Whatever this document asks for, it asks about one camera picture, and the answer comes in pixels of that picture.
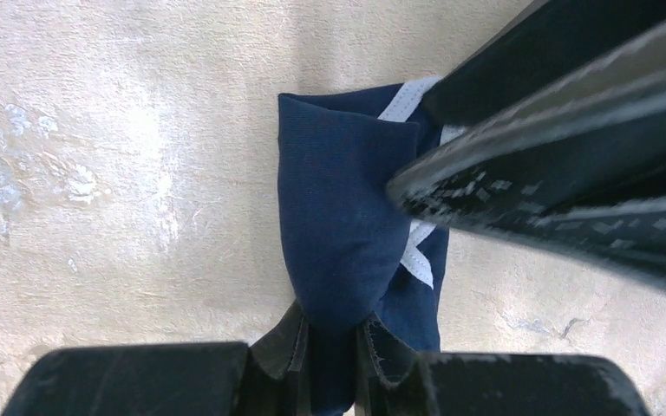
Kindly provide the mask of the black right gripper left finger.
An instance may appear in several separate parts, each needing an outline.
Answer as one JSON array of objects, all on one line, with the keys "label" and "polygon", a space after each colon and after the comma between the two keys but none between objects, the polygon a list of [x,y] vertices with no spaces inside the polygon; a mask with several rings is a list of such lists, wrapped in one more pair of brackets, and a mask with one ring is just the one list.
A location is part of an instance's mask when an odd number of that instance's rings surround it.
[{"label": "black right gripper left finger", "polygon": [[64,348],[17,385],[5,415],[308,415],[309,327],[293,303],[261,339]]}]

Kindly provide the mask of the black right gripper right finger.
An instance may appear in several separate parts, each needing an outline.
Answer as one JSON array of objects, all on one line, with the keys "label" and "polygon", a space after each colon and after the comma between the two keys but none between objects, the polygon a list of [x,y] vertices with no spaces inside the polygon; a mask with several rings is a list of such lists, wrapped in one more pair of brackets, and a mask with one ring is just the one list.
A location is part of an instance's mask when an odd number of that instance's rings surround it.
[{"label": "black right gripper right finger", "polygon": [[414,351],[377,315],[356,330],[358,415],[649,414],[625,372],[572,354]]}]

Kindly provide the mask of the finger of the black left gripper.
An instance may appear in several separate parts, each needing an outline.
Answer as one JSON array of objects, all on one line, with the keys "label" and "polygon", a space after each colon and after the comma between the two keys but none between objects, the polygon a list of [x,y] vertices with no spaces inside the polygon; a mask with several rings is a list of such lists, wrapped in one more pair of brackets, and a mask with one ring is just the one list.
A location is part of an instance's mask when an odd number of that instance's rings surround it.
[{"label": "finger of the black left gripper", "polygon": [[423,96],[470,127],[666,20],[666,0],[534,1]]},{"label": "finger of the black left gripper", "polygon": [[666,289],[666,20],[427,152],[407,214]]}]

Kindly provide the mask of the navy blue underwear white trim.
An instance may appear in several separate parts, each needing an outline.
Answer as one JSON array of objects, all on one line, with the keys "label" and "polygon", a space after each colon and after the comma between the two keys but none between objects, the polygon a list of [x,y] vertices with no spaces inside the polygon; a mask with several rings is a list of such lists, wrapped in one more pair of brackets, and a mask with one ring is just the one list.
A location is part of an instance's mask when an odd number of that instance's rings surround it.
[{"label": "navy blue underwear white trim", "polygon": [[417,351],[441,347],[449,232],[413,220],[385,194],[398,170],[458,133],[421,107],[435,83],[278,96],[280,237],[310,324],[315,415],[353,405],[356,327],[370,315]]}]

